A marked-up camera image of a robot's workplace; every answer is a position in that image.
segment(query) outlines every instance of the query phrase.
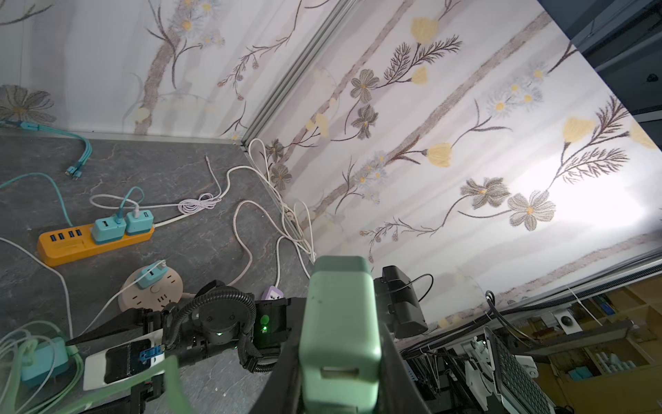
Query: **charging cable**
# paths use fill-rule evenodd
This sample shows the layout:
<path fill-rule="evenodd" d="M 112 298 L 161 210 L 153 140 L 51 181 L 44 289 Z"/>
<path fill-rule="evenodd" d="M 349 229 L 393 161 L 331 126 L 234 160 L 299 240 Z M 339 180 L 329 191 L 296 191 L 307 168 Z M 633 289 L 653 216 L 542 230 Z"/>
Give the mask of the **charging cable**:
<path fill-rule="evenodd" d="M 260 144 L 262 144 L 262 146 L 264 148 L 264 143 L 261 140 L 255 139 L 255 140 L 251 141 L 251 143 L 249 144 L 249 156 L 250 156 L 251 146 L 256 141 L 259 142 Z M 263 156 L 263 159 L 264 159 L 264 162 L 265 162 L 265 165 L 266 165 L 267 160 L 264 156 L 265 153 L 266 153 L 266 149 L 262 153 L 262 156 Z M 226 172 L 227 186 L 226 186 L 225 190 L 223 190 L 220 186 L 220 183 L 218 182 L 218 179 L 216 178 L 216 175 L 214 174 L 214 171 L 211 168 L 211 163 L 209 162 L 209 157 L 205 156 L 205 160 L 207 162 L 207 168 L 209 169 L 209 172 L 211 173 L 211 176 L 213 177 L 214 182 L 216 183 L 216 186 L 218 187 L 218 195 L 213 195 L 212 193 L 203 193 L 203 194 L 200 194 L 200 196 L 197 199 L 185 199 L 185 200 L 182 200 L 182 201 L 180 201 L 179 203 L 176 203 L 176 204 L 171 203 L 171 204 L 159 204 L 159 205 L 141 205 L 139 201 L 131 200 L 128 197 L 120 197 L 120 196 L 113 195 L 113 194 L 97 194 L 97 195 L 92 195 L 89 198 L 89 202 L 90 202 L 90 204 L 94 205 L 95 207 L 102 208 L 102 209 L 109 209 L 109 210 L 115 210 L 115 209 L 118 209 L 118 207 L 99 204 L 98 202 L 96 202 L 96 199 L 111 198 L 111 199 L 121 200 L 122 201 L 121 208 L 123 208 L 123 209 L 136 209 L 136 208 L 155 209 L 155 208 L 161 208 L 161 207 L 177 207 L 177 209 L 179 210 L 181 215 L 177 216 L 177 217 L 174 217 L 172 219 L 166 220 L 166 221 L 162 221 L 160 223 L 155 223 L 154 227 L 156 228 L 156 227 L 164 226 L 164 225 L 167 225 L 167 224 L 170 224 L 170 223 L 174 223 L 175 221 L 184 219 L 188 216 L 191 216 L 195 213 L 198 213 L 199 211 L 202 211 L 202 210 L 205 210 L 205 209 L 213 209 L 214 207 L 216 207 L 216 204 L 220 203 L 223 200 L 223 197 L 225 197 L 225 195 L 228 193 L 228 191 L 230 191 L 230 184 L 231 184 L 230 173 L 232 173 L 233 171 L 237 171 L 237 170 L 250 170 L 250 171 L 253 171 L 253 172 L 257 173 L 258 176 L 262 179 L 262 181 L 264 181 L 267 184 L 268 188 L 270 188 L 272 190 L 274 196 L 276 196 L 276 199 L 277 199 L 277 202 L 279 204 L 280 211 L 281 211 L 281 226 L 283 228 L 283 230 L 282 231 L 279 230 L 279 232 L 283 236 L 286 236 L 286 238 L 288 238 L 289 240 L 294 242 L 306 254 L 308 254 L 308 256 L 310 257 L 310 261 L 314 263 L 314 261 L 316 259 L 316 254 L 314 252 L 314 241 L 313 241 L 313 237 L 312 237 L 312 221 L 310 219 L 310 211 L 308 209 L 308 206 L 305 203 L 303 203 L 302 201 L 297 201 L 297 203 L 301 203 L 304 206 L 304 208 L 306 209 L 306 214 L 307 214 L 307 219 L 308 219 L 308 229 L 310 231 L 310 242 L 308 240 L 306 240 L 305 237 L 303 237 L 303 234 L 304 234 L 303 229 L 301 228 L 301 226 L 299 224 L 299 221 L 297 220 L 297 210 L 296 210 L 296 204 L 297 203 L 294 204 L 294 208 L 290 208 L 287 204 L 285 204 L 285 202 L 283 202 L 283 198 L 281 197 L 280 193 L 269 182 L 271 177 L 270 177 L 268 168 L 267 168 L 266 173 L 263 174 L 259 170 L 256 170 L 255 168 L 250 167 L 250 166 L 232 167 Z M 295 226 L 297 232 L 302 235 L 301 238 L 297 238 L 297 237 L 293 236 L 292 234 L 290 234 L 290 232 L 287 230 L 287 226 L 285 225 L 285 219 L 290 221 Z M 269 218 L 269 220 L 275 226 L 275 223 L 273 222 L 273 220 L 271 220 L 271 217 Z"/>
<path fill-rule="evenodd" d="M 92 325 L 94 325 L 94 322 L 97 321 L 97 319 L 101 316 L 101 314 L 103 313 L 103 311 L 105 311 L 106 308 L 107 308 L 107 307 L 108 307 L 108 306 L 109 306 L 109 305 L 115 300 L 115 298 L 117 298 L 119 295 L 122 294 L 123 291 L 125 291 L 125 290 L 127 290 L 128 288 L 130 288 L 131 286 L 137 284 L 142 278 L 144 278 L 145 276 L 147 276 L 148 274 L 150 274 L 150 272 L 151 272 L 153 269 L 156 269 L 156 266 L 160 265 L 161 263 L 164 263 L 164 264 L 165 264 L 165 262 L 166 262 L 165 260 L 159 260 L 158 262 L 156 262 L 155 264 L 153 264 L 151 268 L 147 269 L 147 271 L 144 272 L 139 278 L 136 278 L 133 282 L 131 282 L 131 283 L 129 283 L 128 285 L 126 285 L 126 287 L 122 288 L 119 292 L 117 292 L 117 293 L 114 294 L 110 299 L 108 299 L 108 302 L 106 302 L 106 304 L 101 308 L 101 310 L 99 311 L 99 313 L 97 314 L 97 316 L 95 316 L 94 319 L 92 319 L 92 321 L 89 323 L 89 325 L 87 326 L 87 328 L 83 329 L 83 332 L 81 332 L 81 335 L 84 334 L 84 333 L 86 333 L 87 330 L 90 329 L 90 327 L 91 327 Z"/>
<path fill-rule="evenodd" d="M 89 140 L 87 138 L 85 138 L 84 136 L 80 136 L 78 134 L 74 134 L 72 132 L 67 132 L 67 131 L 61 130 L 61 129 L 55 129 L 55 128 L 47 127 L 46 125 L 39 125 L 39 124 L 32 123 L 32 122 L 0 121 L 0 123 L 13 125 L 17 128 L 21 128 L 21 129 L 24 129 L 24 130 L 50 132 L 52 134 L 70 136 L 72 138 L 76 138 L 76 139 L 79 139 L 79 140 L 83 141 L 83 143 L 85 144 L 85 150 L 83 151 L 83 155 L 81 155 L 81 157 L 78 158 L 78 161 L 74 165 L 67 168 L 67 170 L 64 172 L 68 176 L 71 176 L 71 178 L 73 180 L 78 180 L 83 175 L 83 167 L 87 163 L 90 155 L 92 155 L 92 144 L 90 144 Z"/>
<path fill-rule="evenodd" d="M 9 184 L 11 184 L 15 181 L 19 181 L 21 178 L 26 178 L 26 177 L 31 177 L 31 176 L 44 177 L 53 185 L 53 188 L 55 189 L 55 192 L 58 194 L 58 200 L 60 201 L 60 207 L 62 207 L 62 212 L 64 213 L 64 218 L 66 219 L 67 224 L 69 225 L 69 227 L 73 227 L 73 224 L 71 223 L 71 220 L 69 220 L 69 215 L 67 215 L 67 208 L 64 207 L 64 200 L 62 199 L 62 194 L 60 194 L 60 189 L 58 188 L 58 185 L 55 184 L 55 181 L 53 181 L 53 179 L 48 174 L 44 174 L 42 172 L 29 172 L 27 174 L 23 174 L 21 176 L 12 178 L 11 180 L 0 184 L 0 189 L 4 188 L 4 187 L 7 187 Z"/>
<path fill-rule="evenodd" d="M 35 262 L 39 263 L 41 266 L 43 266 L 46 269 L 50 270 L 51 272 L 55 273 L 55 275 L 60 278 L 60 282 L 62 283 L 62 287 L 64 288 L 64 301 L 65 301 L 65 304 L 66 304 L 66 307 L 67 307 L 67 322 L 69 323 L 69 337 L 73 338 L 73 325 L 71 323 L 71 306 L 69 304 L 69 289 L 67 289 L 67 282 L 64 281 L 64 277 L 62 276 L 62 274 L 59 273 L 57 270 L 47 266 L 41 260 L 34 257 L 34 255 L 32 253 L 25 250 L 23 247 L 19 246 L 18 244 L 14 243 L 13 241 L 7 240 L 4 237 L 0 237 L 0 241 L 3 241 L 7 244 L 11 244 L 15 248 L 19 249 L 21 252 L 23 252 L 23 253 L 27 254 L 28 256 L 30 256 Z"/>
<path fill-rule="evenodd" d="M 142 188 L 140 188 L 140 187 L 135 187 L 135 186 L 134 186 L 134 187 L 131 187 L 130 190 L 128 190 L 128 193 L 126 193 L 126 195 L 125 195 L 124 198 L 122 199 L 122 203 L 120 203 L 120 207 L 117 209 L 117 213 L 115 213 L 115 217 L 116 217 L 115 221 L 116 221 L 116 222 L 122 219 L 122 216 L 123 216 L 123 213 L 124 213 L 124 203 L 126 203 L 126 200 L 128 200 L 128 196 L 131 195 L 131 193 L 132 193 L 133 190 L 135 190 L 135 189 L 137 189 L 138 191 L 140 191 L 140 194 L 142 194 L 142 198 L 140 198 L 140 200 L 138 200 L 137 202 L 135 202 L 135 208 L 134 208 L 134 212 L 135 212 L 135 214 L 134 214 L 134 216 L 135 216 L 136 218 L 138 218 L 138 214 L 137 214 L 137 212 L 138 212 L 138 210 L 139 210 L 139 203 L 142 202 L 142 200 L 145 199 L 145 193 L 142 191 Z"/>

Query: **coiled white cable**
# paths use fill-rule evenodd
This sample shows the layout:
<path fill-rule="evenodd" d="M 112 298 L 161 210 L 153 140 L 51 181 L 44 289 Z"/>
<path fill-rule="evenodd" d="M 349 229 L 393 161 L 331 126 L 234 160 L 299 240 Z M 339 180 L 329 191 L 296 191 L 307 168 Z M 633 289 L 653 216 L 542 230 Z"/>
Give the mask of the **coiled white cable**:
<path fill-rule="evenodd" d="M 294 245 L 297 248 L 297 254 L 299 255 L 299 260 L 301 261 L 301 266 L 303 267 L 303 270 L 306 273 L 306 276 L 310 279 L 310 274 L 308 274 L 308 270 L 306 269 L 306 266 L 303 262 L 303 258 L 301 257 L 301 251 L 299 250 L 299 249 L 303 250 L 303 252 L 308 255 L 308 257 L 310 258 L 310 261 L 312 263 L 315 262 L 316 254 L 315 254 L 315 251 L 314 251 L 314 241 L 313 241 L 313 235 L 312 235 L 312 221 L 310 219 L 310 211 L 309 211 L 308 206 L 306 205 L 306 203 L 304 203 L 302 201 L 296 201 L 295 204 L 293 205 L 293 208 L 290 208 L 290 206 L 288 206 L 283 201 L 283 198 L 281 197 L 281 194 L 278 192 L 278 190 L 273 186 L 273 184 L 271 184 L 271 174 L 269 173 L 269 163 L 267 162 L 267 157 L 266 157 L 267 150 L 266 150 L 264 142 L 260 139 L 257 139 L 257 138 L 253 139 L 253 141 L 251 141 L 250 144 L 248 145 L 248 157 L 251 159 L 251 161 L 257 166 L 257 163 L 255 162 L 255 160 L 253 159 L 253 156 L 251 154 L 252 146 L 256 142 L 258 142 L 262 145 L 262 152 L 260 153 L 260 155 L 261 155 L 262 160 L 264 161 L 264 165 L 265 165 L 265 172 L 264 173 L 262 173 L 261 171 L 255 169 L 253 167 L 250 167 L 250 166 L 232 167 L 225 174 L 227 186 L 226 186 L 225 190 L 223 190 L 220 186 L 220 183 L 218 182 L 218 179 L 216 178 L 216 175 L 214 174 L 214 171 L 211 168 L 211 163 L 209 162 L 209 157 L 205 156 L 205 161 L 207 162 L 207 168 L 209 169 L 209 172 L 211 173 L 211 176 L 214 178 L 214 182 L 216 183 L 216 186 L 218 187 L 218 195 L 213 195 L 212 193 L 203 193 L 203 194 L 200 194 L 200 196 L 197 199 L 185 199 L 185 200 L 180 201 L 177 204 L 159 204 L 159 205 L 140 205 L 138 202 L 136 202 L 134 200 L 126 199 L 126 201 L 130 205 L 124 206 L 124 208 L 125 209 L 135 209 L 135 208 L 155 209 L 155 208 L 160 208 L 160 207 L 177 207 L 177 209 L 179 210 L 181 215 L 179 215 L 177 217 L 174 217 L 172 219 L 169 219 L 169 220 L 162 221 L 160 223 L 155 223 L 154 227 L 156 228 L 156 227 L 161 227 L 161 226 L 164 226 L 164 225 L 168 225 L 170 223 L 174 223 L 178 220 L 184 219 L 184 218 L 186 218 L 190 215 L 198 213 L 199 211 L 202 211 L 202 210 L 205 210 L 205 209 L 213 209 L 214 207 L 216 207 L 216 204 L 218 204 L 219 202 L 221 202 L 223 200 L 223 197 L 225 197 L 225 195 L 228 193 L 228 191 L 230 191 L 230 173 L 233 172 L 233 171 L 236 171 L 236 170 L 251 170 L 251 171 L 258 174 L 260 179 L 267 184 L 267 187 L 270 188 L 270 190 L 272 190 L 274 196 L 276 197 L 276 200 L 279 204 L 279 210 L 281 211 L 281 227 L 279 228 L 275 224 L 275 222 L 273 221 L 271 216 L 269 216 L 267 211 L 261 205 L 257 204 L 255 201 L 244 200 L 237 206 L 237 208 L 234 212 L 234 218 L 232 220 L 232 226 L 233 226 L 234 235 L 237 238 L 237 241 L 239 242 L 241 247 L 244 249 L 244 251 L 246 251 L 248 253 L 248 264 L 246 265 L 244 270 L 241 272 L 241 274 L 239 274 L 239 276 L 237 276 L 234 280 L 232 280 L 232 282 L 230 282 L 228 285 L 233 285 L 239 279 L 241 279 L 244 276 L 244 274 L 246 274 L 246 272 L 248 271 L 248 268 L 251 266 L 251 264 L 253 262 L 252 253 L 250 252 L 248 247 L 242 242 L 242 240 L 239 237 L 239 234 L 237 232 L 237 228 L 236 228 L 237 214 L 239 213 L 239 209 L 241 208 L 241 206 L 243 206 L 246 203 L 251 203 L 251 204 L 257 206 L 259 209 L 261 209 L 262 212 L 267 216 L 267 218 L 269 219 L 271 224 L 274 226 L 274 228 L 276 228 L 276 230 L 282 235 L 282 237 L 284 237 L 287 240 L 290 240 L 292 243 L 294 243 Z M 116 206 L 106 206 L 106 205 L 98 204 L 97 202 L 95 202 L 95 200 L 97 198 L 103 198 L 103 197 L 112 198 L 112 199 L 116 199 L 116 200 L 123 200 L 124 199 L 123 197 L 120 197 L 120 196 L 117 196 L 117 195 L 112 195 L 112 194 L 97 194 L 97 195 L 91 196 L 89 198 L 89 202 L 92 205 L 94 205 L 96 207 L 99 207 L 99 208 L 102 208 L 102 209 L 116 210 L 118 208 Z M 301 228 L 301 225 L 299 224 L 299 220 L 298 220 L 298 216 L 297 216 L 297 203 L 303 204 L 303 207 L 306 209 L 306 218 L 308 219 L 308 230 L 310 232 L 310 242 L 304 236 L 304 231 Z M 285 225 L 285 219 L 286 218 L 295 227 L 296 231 L 301 235 L 301 238 L 297 238 L 296 236 L 293 236 L 289 232 L 289 230 L 287 228 L 287 225 Z"/>

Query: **beige round socket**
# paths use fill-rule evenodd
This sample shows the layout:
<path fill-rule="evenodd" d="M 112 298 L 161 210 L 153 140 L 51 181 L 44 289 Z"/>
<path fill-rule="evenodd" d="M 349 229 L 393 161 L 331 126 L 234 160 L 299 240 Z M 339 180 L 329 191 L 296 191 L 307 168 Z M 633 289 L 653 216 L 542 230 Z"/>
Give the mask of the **beige round socket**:
<path fill-rule="evenodd" d="M 147 266 L 131 273 L 131 276 L 126 279 L 122 288 L 130 285 L 138 276 L 140 276 L 140 271 L 144 268 L 147 268 Z M 123 291 L 117 298 L 117 301 L 122 312 L 130 308 L 141 307 L 153 311 L 160 311 L 170 302 L 179 302 L 183 292 L 184 283 L 181 281 L 181 277 L 169 267 L 161 280 L 155 284 L 147 289 L 140 289 L 138 284 L 135 284 Z"/>

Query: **black cable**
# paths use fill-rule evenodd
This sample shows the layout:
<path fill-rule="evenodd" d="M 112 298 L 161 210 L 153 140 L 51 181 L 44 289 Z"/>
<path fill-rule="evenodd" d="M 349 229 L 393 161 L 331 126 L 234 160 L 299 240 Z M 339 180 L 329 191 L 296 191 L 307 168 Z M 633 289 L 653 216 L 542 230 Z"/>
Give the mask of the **black cable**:
<path fill-rule="evenodd" d="M 426 290 L 426 292 L 423 294 L 423 296 L 420 297 L 420 299 L 418 300 L 418 301 L 420 302 L 420 301 L 422 301 L 423 298 L 426 297 L 426 295 L 430 292 L 430 290 L 432 289 L 432 285 L 434 285 L 434 276 L 433 276 L 432 274 L 426 273 L 426 274 L 424 274 L 424 275 L 418 276 L 416 279 L 412 280 L 411 282 L 407 283 L 406 285 L 404 285 L 404 286 L 400 286 L 400 287 L 398 287 L 398 288 L 395 289 L 395 290 L 389 290 L 387 293 L 388 293 L 388 294 L 391 294 L 391 293 L 393 293 L 393 292 L 400 291 L 400 290 L 402 290 L 402 289 L 408 287 L 410 284 L 414 283 L 416 280 L 419 280 L 420 278 L 424 278 L 425 276 L 429 276 L 429 277 L 430 277 L 430 287 L 428 287 L 428 290 Z"/>
<path fill-rule="evenodd" d="M 499 322 L 501 322 L 501 325 L 503 325 L 503 327 L 506 328 L 506 330 L 507 330 L 512 336 L 514 336 L 515 339 L 519 340 L 519 341 L 520 341 L 524 346 L 526 346 L 527 348 L 531 348 L 531 344 L 528 344 L 528 343 L 524 342 L 519 336 L 515 335 L 515 334 L 511 331 L 511 329 L 512 329 L 513 331 L 517 332 L 518 334 L 522 335 L 523 337 L 527 338 L 527 339 L 530 340 L 532 343 L 534 343 L 534 344 L 536 344 L 536 345 L 540 344 L 540 341 L 533 339 L 532 337 L 528 336 L 527 334 L 525 334 L 525 333 L 523 333 L 522 331 L 520 331 L 519 329 L 517 329 L 517 328 L 515 327 L 515 325 L 513 325 L 513 324 L 510 323 L 510 322 L 508 322 L 508 321 L 506 320 L 506 318 L 504 318 L 503 315 L 501 315 L 501 313 L 499 313 L 499 311 L 497 311 L 497 309 L 496 309 L 496 307 L 495 307 L 495 295 L 494 295 L 494 293 L 493 293 L 491 290 L 488 290 L 488 291 L 485 292 L 485 299 L 487 300 L 487 305 L 489 305 L 490 309 L 492 310 L 492 313 L 495 314 L 496 318 L 499 320 Z"/>
<path fill-rule="evenodd" d="M 188 318 L 190 314 L 192 314 L 194 310 L 200 306 L 216 301 L 237 301 L 246 307 L 246 310 L 248 311 L 248 322 L 244 324 L 242 332 L 244 335 L 248 335 L 250 337 L 257 315 L 253 298 L 237 289 L 213 289 L 204 295 L 200 295 L 194 298 L 192 301 L 184 305 L 184 307 L 182 307 L 174 315 L 172 325 L 170 326 L 165 339 L 165 349 L 172 349 L 173 345 L 177 341 L 179 330 L 181 329 L 181 324 L 186 320 L 186 318 Z"/>
<path fill-rule="evenodd" d="M 640 264 L 642 262 L 645 262 L 645 261 L 648 261 L 648 260 L 651 260 L 651 259 L 656 259 L 658 257 L 659 256 L 656 253 L 653 256 L 646 256 L 645 258 L 638 258 L 636 261 L 628 262 L 627 266 L 633 266 L 633 265 L 636 265 L 636 264 Z M 604 277 L 604 276 L 606 276 L 606 275 L 608 275 L 612 272 L 622 270 L 622 268 L 623 267 L 619 267 L 619 268 L 613 269 L 611 272 L 597 275 L 594 279 L 591 279 L 591 280 L 587 281 L 587 283 L 592 282 L 595 279 L 602 278 L 602 277 Z M 610 289 L 610 288 L 620 286 L 620 285 L 623 285 L 623 284 L 628 284 L 628 283 L 634 282 L 638 279 L 645 278 L 645 277 L 650 276 L 652 274 L 656 274 L 657 272 L 660 272 L 660 271 L 662 271 L 662 264 L 651 266 L 649 268 L 646 268 L 646 269 L 640 270 L 638 272 L 628 274 L 628 275 L 623 276 L 621 278 L 611 280 L 611 281 L 606 282 L 604 284 L 594 286 L 590 289 L 587 289 L 587 290 L 584 290 L 584 291 L 578 293 L 577 295 L 579 296 L 580 299 L 584 299 L 586 297 L 591 297 L 591 296 L 593 296 L 597 293 L 600 293 L 600 292 L 602 292 L 606 289 Z M 574 295 L 568 295 L 568 296 L 565 296 L 565 297 L 561 297 L 559 299 L 552 299 L 550 301 L 539 303 L 537 305 L 519 306 L 519 307 L 514 307 L 512 309 L 507 309 L 506 311 L 503 311 L 501 313 L 501 315 L 510 315 L 510 314 L 519 313 L 519 312 L 529 312 L 529 311 L 537 311 L 537 310 L 541 310 L 541 309 L 548 309 L 550 307 L 563 305 L 563 304 L 566 304 L 566 303 L 574 302 L 576 300 L 577 299 L 575 298 Z M 452 342 L 453 340 L 455 340 L 457 338 L 461 338 L 465 335 L 468 335 L 471 331 L 482 327 L 483 325 L 487 324 L 489 321 L 491 321 L 490 317 L 488 317 L 487 315 L 481 315 L 481 316 L 477 317 L 476 319 L 472 320 L 471 322 L 468 322 L 464 325 L 458 326 L 458 327 L 453 328 L 449 331 L 446 331 L 446 332 L 443 332 L 443 333 L 440 333 L 440 334 L 437 334 L 437 335 L 434 335 L 434 336 L 429 336 L 428 338 L 425 338 L 424 340 L 421 340 L 420 342 L 418 342 L 416 344 L 408 346 L 405 349 L 401 350 L 401 355 L 402 355 L 403 358 L 415 357 L 417 355 L 420 355 L 420 353 L 417 352 L 416 354 L 412 355 L 411 352 L 417 351 L 418 349 L 422 348 L 423 346 L 429 346 L 430 348 L 436 348 L 436 347 L 439 347 L 439 346 L 443 346 L 443 345 L 445 345 L 449 342 Z M 462 329 L 464 329 L 464 331 L 462 331 L 463 333 L 460 333 L 460 335 L 453 335 L 453 333 L 456 333 L 456 332 L 458 332 Z"/>

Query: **black corrugated cable sleeve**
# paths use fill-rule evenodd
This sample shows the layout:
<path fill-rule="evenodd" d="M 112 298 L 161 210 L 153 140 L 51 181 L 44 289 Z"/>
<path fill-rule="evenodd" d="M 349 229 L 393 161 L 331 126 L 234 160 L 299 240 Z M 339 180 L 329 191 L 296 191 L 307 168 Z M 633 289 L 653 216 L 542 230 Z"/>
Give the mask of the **black corrugated cable sleeve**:
<path fill-rule="evenodd" d="M 258 359 L 262 358 L 262 353 L 258 351 L 249 335 L 241 334 L 237 344 L 237 355 L 239 363 L 250 372 L 271 372 L 276 363 L 258 364 Z"/>
<path fill-rule="evenodd" d="M 172 326 L 168 331 L 167 338 L 165 340 L 165 349 L 172 349 L 172 346 L 177 342 L 177 336 L 179 335 L 179 330 L 181 324 L 188 318 L 188 316 L 197 308 L 208 303 L 216 301 L 237 301 L 244 305 L 248 310 L 248 322 L 244 323 L 242 327 L 243 336 L 250 337 L 251 332 L 253 331 L 253 325 L 255 324 L 255 318 L 257 311 L 255 308 L 255 302 L 253 299 L 242 291 L 235 289 L 214 289 L 204 295 L 200 295 L 194 298 L 192 301 L 187 303 L 183 308 L 175 314 L 173 318 Z M 237 349 L 241 348 L 241 337 L 240 343 L 237 346 Z"/>

